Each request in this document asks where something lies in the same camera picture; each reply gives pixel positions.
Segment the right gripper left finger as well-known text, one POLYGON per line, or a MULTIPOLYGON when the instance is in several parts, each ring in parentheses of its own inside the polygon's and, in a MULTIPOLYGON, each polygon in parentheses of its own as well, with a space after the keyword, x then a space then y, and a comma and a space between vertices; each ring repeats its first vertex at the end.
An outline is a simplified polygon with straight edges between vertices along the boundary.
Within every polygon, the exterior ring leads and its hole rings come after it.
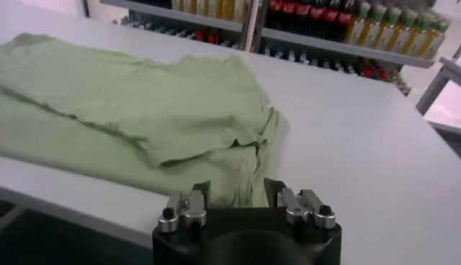
POLYGON ((173 233, 183 227, 205 227, 209 195, 210 181, 194 184, 188 196, 172 193, 158 216, 157 230, 161 233, 173 233))

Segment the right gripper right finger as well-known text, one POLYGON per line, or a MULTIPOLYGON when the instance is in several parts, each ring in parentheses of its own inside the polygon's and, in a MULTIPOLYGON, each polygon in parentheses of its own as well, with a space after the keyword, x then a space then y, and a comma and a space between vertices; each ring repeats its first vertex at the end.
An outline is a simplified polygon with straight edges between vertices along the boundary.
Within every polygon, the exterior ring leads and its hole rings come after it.
POLYGON ((313 223, 320 229, 335 228, 334 211, 312 189, 301 189, 296 194, 283 181, 268 178, 264 180, 264 188, 269 206, 284 208, 290 225, 313 223))

